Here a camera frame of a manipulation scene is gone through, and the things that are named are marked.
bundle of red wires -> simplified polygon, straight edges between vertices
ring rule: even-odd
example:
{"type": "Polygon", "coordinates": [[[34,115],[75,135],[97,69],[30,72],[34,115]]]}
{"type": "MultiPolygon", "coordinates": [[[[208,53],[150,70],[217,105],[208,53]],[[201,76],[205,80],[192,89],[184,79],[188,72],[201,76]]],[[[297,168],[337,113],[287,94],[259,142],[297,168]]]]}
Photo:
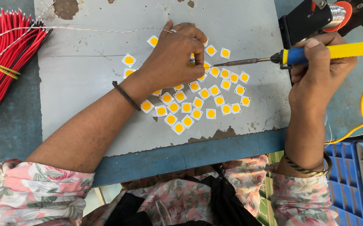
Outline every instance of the bundle of red wires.
{"type": "MultiPolygon", "coordinates": [[[[1,56],[0,65],[16,72],[21,72],[30,59],[36,55],[52,30],[46,31],[41,21],[32,21],[31,16],[25,17],[21,10],[4,12],[0,14],[0,34],[19,27],[38,27],[28,31],[27,28],[10,31],[0,36],[0,54],[12,44],[1,56]]],[[[15,80],[13,77],[0,71],[0,103],[7,94],[7,90],[15,80]]]]}

pink floral sleeve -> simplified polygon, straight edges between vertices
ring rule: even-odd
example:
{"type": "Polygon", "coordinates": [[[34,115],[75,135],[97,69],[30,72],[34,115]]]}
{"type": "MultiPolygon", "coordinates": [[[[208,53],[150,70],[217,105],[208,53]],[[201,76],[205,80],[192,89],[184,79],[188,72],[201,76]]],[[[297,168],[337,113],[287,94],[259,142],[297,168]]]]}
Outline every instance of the pink floral sleeve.
{"type": "Polygon", "coordinates": [[[274,181],[271,197],[274,217],[278,225],[337,225],[338,214],[328,209],[331,205],[327,177],[288,177],[269,171],[274,181]]]}
{"type": "Polygon", "coordinates": [[[94,173],[10,159],[0,164],[0,225],[79,225],[94,173]]]}

soldering iron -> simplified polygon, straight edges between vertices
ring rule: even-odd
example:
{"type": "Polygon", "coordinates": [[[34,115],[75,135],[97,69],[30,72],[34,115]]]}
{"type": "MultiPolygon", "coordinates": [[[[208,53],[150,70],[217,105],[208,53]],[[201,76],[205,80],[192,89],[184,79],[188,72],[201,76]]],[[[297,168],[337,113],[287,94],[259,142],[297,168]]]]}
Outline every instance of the soldering iron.
{"type": "MultiPolygon", "coordinates": [[[[330,49],[331,59],[363,56],[363,42],[343,44],[343,45],[331,45],[327,46],[327,48],[330,49]]],[[[215,64],[213,66],[219,67],[219,66],[235,66],[243,64],[256,64],[257,62],[265,62],[265,61],[271,61],[275,64],[280,64],[281,69],[288,69],[289,67],[284,66],[286,64],[292,65],[292,64],[303,64],[308,62],[305,56],[305,49],[303,47],[303,48],[294,48],[294,49],[283,49],[280,52],[268,58],[252,58],[252,59],[236,60],[223,64],[215,64]]]]}

yellow soldering iron handle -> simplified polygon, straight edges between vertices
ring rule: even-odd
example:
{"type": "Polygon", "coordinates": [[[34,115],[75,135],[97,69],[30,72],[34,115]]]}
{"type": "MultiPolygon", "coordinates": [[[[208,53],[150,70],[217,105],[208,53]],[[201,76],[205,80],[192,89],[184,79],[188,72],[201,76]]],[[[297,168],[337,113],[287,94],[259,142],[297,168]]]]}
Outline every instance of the yellow soldering iron handle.
{"type": "MultiPolygon", "coordinates": [[[[331,52],[331,59],[352,56],[363,56],[363,42],[327,46],[331,52]]],[[[283,64],[302,64],[308,62],[304,48],[284,49],[283,64]]]]}

orange spool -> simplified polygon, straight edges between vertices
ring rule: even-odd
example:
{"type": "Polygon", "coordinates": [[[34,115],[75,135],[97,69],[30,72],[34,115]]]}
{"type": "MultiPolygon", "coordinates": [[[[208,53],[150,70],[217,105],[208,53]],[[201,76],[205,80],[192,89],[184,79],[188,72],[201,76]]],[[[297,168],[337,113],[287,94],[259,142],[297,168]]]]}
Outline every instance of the orange spool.
{"type": "Polygon", "coordinates": [[[334,32],[337,31],[338,29],[341,29],[343,26],[346,25],[346,23],[349,21],[350,17],[352,16],[352,5],[350,5],[350,3],[348,2],[336,2],[334,3],[334,5],[340,6],[342,8],[345,9],[345,18],[342,21],[342,23],[340,23],[339,25],[332,27],[332,28],[327,28],[327,29],[323,29],[323,31],[329,33],[329,32],[334,32]]]}

